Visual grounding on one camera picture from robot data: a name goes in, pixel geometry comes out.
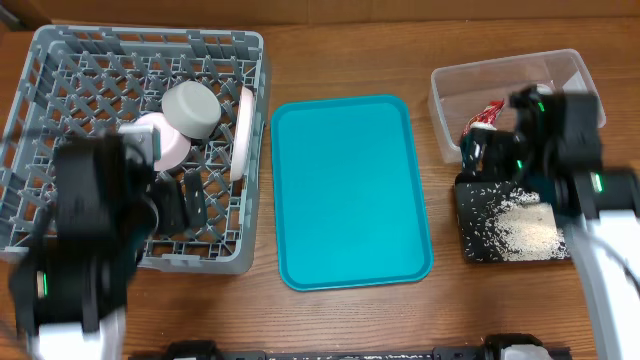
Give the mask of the small pink bowl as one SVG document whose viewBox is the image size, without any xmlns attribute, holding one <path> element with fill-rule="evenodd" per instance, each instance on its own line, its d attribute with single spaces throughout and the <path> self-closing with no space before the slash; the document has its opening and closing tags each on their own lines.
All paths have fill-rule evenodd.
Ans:
<svg viewBox="0 0 640 360">
<path fill-rule="evenodd" d="M 149 113 L 135 121 L 136 125 L 152 125 L 160 134 L 160 159 L 154 163 L 154 170 L 171 171 L 187 157 L 191 140 L 175 129 L 160 112 Z"/>
</svg>

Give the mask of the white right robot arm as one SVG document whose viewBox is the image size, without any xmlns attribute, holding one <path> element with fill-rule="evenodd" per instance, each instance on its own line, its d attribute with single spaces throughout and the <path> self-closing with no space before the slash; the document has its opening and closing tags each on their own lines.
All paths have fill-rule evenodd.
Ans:
<svg viewBox="0 0 640 360">
<path fill-rule="evenodd" d="M 639 181 L 606 168 L 592 93 L 512 94 L 513 131 L 472 122 L 459 214 L 524 187 L 550 204 L 580 274 L 598 355 L 639 355 Z M 271 120 L 279 271 L 298 291 L 423 279 L 434 252 L 407 108 L 389 95 L 290 103 Z"/>
</svg>

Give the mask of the large white pink plate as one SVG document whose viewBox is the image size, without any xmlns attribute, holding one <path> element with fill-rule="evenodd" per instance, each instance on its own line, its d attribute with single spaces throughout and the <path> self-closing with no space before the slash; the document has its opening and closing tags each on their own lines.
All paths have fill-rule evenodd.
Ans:
<svg viewBox="0 0 640 360">
<path fill-rule="evenodd" d="M 253 92 L 247 87 L 242 87 L 231 156 L 230 180 L 232 182 L 238 181 L 243 177 L 249 161 L 254 105 Z"/>
</svg>

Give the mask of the grey white bowl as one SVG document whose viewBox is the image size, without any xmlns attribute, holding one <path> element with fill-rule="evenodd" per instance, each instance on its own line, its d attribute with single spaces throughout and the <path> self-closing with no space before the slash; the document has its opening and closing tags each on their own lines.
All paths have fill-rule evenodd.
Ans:
<svg viewBox="0 0 640 360">
<path fill-rule="evenodd" d="M 167 90 L 161 108 L 167 122 L 192 139 L 208 139 L 221 117 L 215 94 L 196 81 L 185 81 Z"/>
</svg>

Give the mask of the pink white tissue waste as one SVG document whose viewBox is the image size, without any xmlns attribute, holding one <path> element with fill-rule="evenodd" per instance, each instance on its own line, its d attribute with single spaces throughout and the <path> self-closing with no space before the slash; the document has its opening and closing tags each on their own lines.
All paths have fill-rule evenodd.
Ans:
<svg viewBox="0 0 640 360">
<path fill-rule="evenodd" d="M 483 129 L 488 131 L 496 131 L 496 127 L 492 123 L 486 122 L 473 122 L 469 125 L 469 130 L 471 129 Z"/>
</svg>

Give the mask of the red white wrapper waste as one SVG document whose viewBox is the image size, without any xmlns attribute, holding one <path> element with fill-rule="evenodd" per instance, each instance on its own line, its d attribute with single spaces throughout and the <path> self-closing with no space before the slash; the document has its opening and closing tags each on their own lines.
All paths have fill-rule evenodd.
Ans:
<svg viewBox="0 0 640 360">
<path fill-rule="evenodd" d="M 499 118 L 505 105 L 505 100 L 491 101 L 480 113 L 473 116 L 466 124 L 462 137 L 466 136 L 470 130 L 469 125 L 473 122 L 492 123 L 496 127 L 496 120 Z"/>
</svg>

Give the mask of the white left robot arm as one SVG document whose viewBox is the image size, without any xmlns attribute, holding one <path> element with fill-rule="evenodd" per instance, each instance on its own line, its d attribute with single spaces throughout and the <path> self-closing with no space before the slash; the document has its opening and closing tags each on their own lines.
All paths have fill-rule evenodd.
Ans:
<svg viewBox="0 0 640 360">
<path fill-rule="evenodd" d="M 135 124 L 66 136 L 53 151 L 57 196 L 9 275 L 30 358 L 121 358 L 128 285 L 161 220 L 150 196 L 160 156 L 160 132 Z"/>
</svg>

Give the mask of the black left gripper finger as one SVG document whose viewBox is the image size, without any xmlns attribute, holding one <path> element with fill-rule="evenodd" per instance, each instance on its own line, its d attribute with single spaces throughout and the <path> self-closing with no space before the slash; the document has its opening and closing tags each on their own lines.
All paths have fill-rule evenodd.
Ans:
<svg viewBox="0 0 640 360">
<path fill-rule="evenodd" d="M 192 228 L 201 228 L 207 222 L 207 207 L 201 175 L 196 171 L 187 171 L 184 174 L 185 206 Z"/>
<path fill-rule="evenodd" d="M 188 220 L 184 196 L 175 179 L 155 182 L 152 185 L 152 200 L 158 210 L 159 234 L 174 235 L 186 230 Z"/>
</svg>

